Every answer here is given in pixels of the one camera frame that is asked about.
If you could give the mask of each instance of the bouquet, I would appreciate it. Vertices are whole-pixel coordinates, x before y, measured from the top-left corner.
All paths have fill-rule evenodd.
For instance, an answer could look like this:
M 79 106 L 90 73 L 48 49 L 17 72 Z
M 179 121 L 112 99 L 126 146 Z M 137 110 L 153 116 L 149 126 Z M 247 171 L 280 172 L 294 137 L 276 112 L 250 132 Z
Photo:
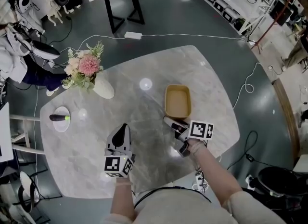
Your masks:
M 96 74 L 103 71 L 100 66 L 104 46 L 99 41 L 94 48 L 87 44 L 88 50 L 73 53 L 68 49 L 68 65 L 64 69 L 69 76 L 62 81 L 67 87 L 79 86 L 87 91 L 94 88 Z

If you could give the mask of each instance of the wooden floor edge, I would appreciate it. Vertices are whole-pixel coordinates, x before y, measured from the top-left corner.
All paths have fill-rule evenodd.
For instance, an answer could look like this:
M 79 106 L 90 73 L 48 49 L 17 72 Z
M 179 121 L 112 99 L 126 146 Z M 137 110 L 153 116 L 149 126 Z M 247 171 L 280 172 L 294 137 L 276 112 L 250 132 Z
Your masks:
M 279 99 L 279 102 L 283 110 L 283 114 L 287 122 L 288 132 L 289 132 L 291 145 L 292 145 L 293 162 L 295 164 L 298 158 L 299 150 L 300 150 L 297 123 L 296 123 L 296 120 L 293 114 L 293 110 L 292 110 L 288 95 L 285 92 L 285 89 L 283 87 L 281 80 L 280 79 L 275 80 L 272 83 L 272 85 L 276 91 L 277 97 Z

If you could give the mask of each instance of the gray floor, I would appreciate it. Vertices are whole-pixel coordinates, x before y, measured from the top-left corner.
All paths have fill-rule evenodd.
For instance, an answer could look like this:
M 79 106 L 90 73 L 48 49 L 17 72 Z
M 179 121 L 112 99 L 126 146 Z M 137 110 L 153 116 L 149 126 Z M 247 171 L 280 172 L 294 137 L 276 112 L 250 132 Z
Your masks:
M 186 33 L 238 37 L 229 23 L 203 0 L 140 0 L 140 3 L 146 24 L 142 26 L 126 21 L 115 34 L 116 37 L 123 37 L 126 31 L 140 32 L 144 35 Z M 111 4 L 114 15 L 117 16 L 128 16 L 132 9 L 131 0 L 111 0 Z M 70 16 L 73 19 L 73 30 L 65 41 L 53 43 L 58 50 L 69 46 L 77 49 L 85 38 L 93 34 L 112 36 L 103 0 L 91 3 L 84 0 L 81 8 Z M 64 18 L 63 25 L 58 24 L 57 27 L 53 27 L 52 23 L 46 21 L 44 28 L 48 41 L 59 40 L 67 34 L 70 24 Z M 101 40 L 105 45 L 102 58 L 102 65 L 105 68 L 156 51 L 182 45 L 194 45 L 214 68 L 232 104 L 235 102 L 246 76 L 251 74 L 257 62 L 250 49 L 235 40 L 183 36 L 150 37 L 141 40 L 91 38 L 88 43 L 95 44 L 98 40 Z M 66 60 L 67 55 L 63 53 L 57 59 L 57 63 Z M 37 59 L 37 61 L 40 65 L 42 64 L 42 60 Z M 240 129 L 240 140 L 222 155 L 222 165 L 228 167 L 243 154 L 246 137 L 251 130 L 254 130 L 258 133 L 258 140 L 256 146 L 251 150 L 251 155 L 266 163 L 291 168 L 291 144 L 285 118 L 274 88 L 261 66 L 257 66 L 248 83 L 253 84 L 254 92 L 248 94 L 243 91 L 234 110 Z M 9 92 L 12 114 L 30 116 L 34 114 L 37 94 L 34 86 L 25 92 L 11 87 Z M 38 97 L 37 117 L 41 107 L 50 100 L 44 90 L 39 91 Z M 37 147 L 41 148 L 39 124 L 36 125 L 35 131 Z M 38 160 L 38 169 L 43 169 L 47 162 L 43 157 L 38 157 Z M 248 173 L 256 175 L 263 167 L 256 162 L 250 163 L 246 159 L 242 159 L 230 171 L 244 186 L 246 175 Z M 43 194 L 47 196 L 57 194 L 56 184 L 50 172 L 41 174 L 38 180 Z M 109 212 L 110 205 L 110 199 L 61 198 L 42 202 L 38 207 L 51 218 L 51 223 L 81 224 L 89 219 L 92 223 L 99 223 L 99 220 Z

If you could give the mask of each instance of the white vase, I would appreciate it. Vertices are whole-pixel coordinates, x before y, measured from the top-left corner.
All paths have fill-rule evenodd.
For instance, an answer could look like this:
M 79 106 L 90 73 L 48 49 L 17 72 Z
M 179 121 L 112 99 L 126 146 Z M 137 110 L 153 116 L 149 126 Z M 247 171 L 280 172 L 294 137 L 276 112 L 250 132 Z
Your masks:
M 95 78 L 93 89 L 99 96 L 105 99 L 111 99 L 115 95 L 115 90 L 111 84 L 105 79 L 102 72 L 99 72 Z

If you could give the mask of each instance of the tray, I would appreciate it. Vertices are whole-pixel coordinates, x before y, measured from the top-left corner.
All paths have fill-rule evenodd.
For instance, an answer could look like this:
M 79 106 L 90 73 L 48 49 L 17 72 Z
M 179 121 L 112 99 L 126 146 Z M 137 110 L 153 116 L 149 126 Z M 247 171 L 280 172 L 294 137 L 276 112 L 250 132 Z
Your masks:
M 185 119 L 192 111 L 191 95 L 185 85 L 168 85 L 165 95 L 166 115 L 174 119 Z

